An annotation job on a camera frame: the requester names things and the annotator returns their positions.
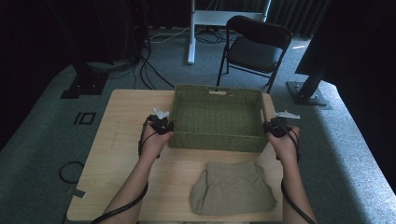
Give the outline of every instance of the folded cloth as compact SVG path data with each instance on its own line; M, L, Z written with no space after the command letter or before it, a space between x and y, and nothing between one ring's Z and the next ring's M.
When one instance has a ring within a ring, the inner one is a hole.
M262 212L276 206L264 170L253 161L208 162L190 194L193 213L223 216Z

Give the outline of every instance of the green woven basket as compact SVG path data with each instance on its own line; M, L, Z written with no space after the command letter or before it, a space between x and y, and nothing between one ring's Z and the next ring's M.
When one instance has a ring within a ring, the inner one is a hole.
M177 85L169 147L262 152L265 116L261 90Z

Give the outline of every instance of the person's right arm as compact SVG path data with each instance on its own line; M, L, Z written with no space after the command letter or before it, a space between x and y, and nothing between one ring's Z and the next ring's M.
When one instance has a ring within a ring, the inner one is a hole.
M292 130L293 132L290 131L290 135L297 138L294 133L298 136L300 129L293 127ZM286 192L290 196L291 200L304 213L306 213L307 216L317 222L305 194L300 169L297 163L297 151L295 145L287 134L281 138L276 138L269 133L268 140L273 145L276 155L283 165L283 184ZM303 217L301 217L293 207L291 207L285 197L283 198L283 221L284 223L307 223L306 220L303 219Z

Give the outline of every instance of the gray carpet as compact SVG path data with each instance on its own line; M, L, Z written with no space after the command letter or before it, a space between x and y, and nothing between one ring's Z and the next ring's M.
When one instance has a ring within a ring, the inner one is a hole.
M143 53L163 78L174 85L216 84L223 44L197 42L195 64L187 65L189 39L178 36L154 43L163 40L152 39L150 56L146 49ZM292 124L302 129L300 166L317 218L320 223L391 223L396 217L395 195L336 88L329 83L320 84L320 91L330 103L326 108L295 105L290 97L285 83L305 81L306 76L295 75L294 71L308 45L308 40L293 39L271 95L276 111L288 110L302 117ZM115 67L124 63L120 61ZM112 68L101 63L92 65ZM148 88L140 76L140 66L111 73L101 95L81 95L75 100L60 99L76 75L72 66L51 81L1 151L0 223L73 223L65 214L76 184L62 181L58 172L70 161L85 162L113 90ZM153 84L152 89L173 89L152 68L142 71L145 82ZM236 70L221 80L221 86L263 91L265 83L265 78ZM64 167L63 175L66 180L75 181L81 171L73 163Z

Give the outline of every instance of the hand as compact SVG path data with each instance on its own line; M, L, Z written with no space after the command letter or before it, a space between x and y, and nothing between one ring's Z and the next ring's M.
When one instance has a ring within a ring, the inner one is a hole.
M289 131L289 134L297 142L300 129L298 127L292 127L291 129L292 131ZM291 161L297 161L297 149L288 134L285 134L281 138L276 138L271 133L268 133L268 140L273 145L274 151L282 164L284 164L284 162L289 163Z
M158 155L163 151L163 147L172 138L174 132L169 132L165 134L158 134L151 127L152 122L148 122L146 126L146 130L143 133L142 141L143 148L142 154L140 155L141 159L148 159L150 161L155 161Z

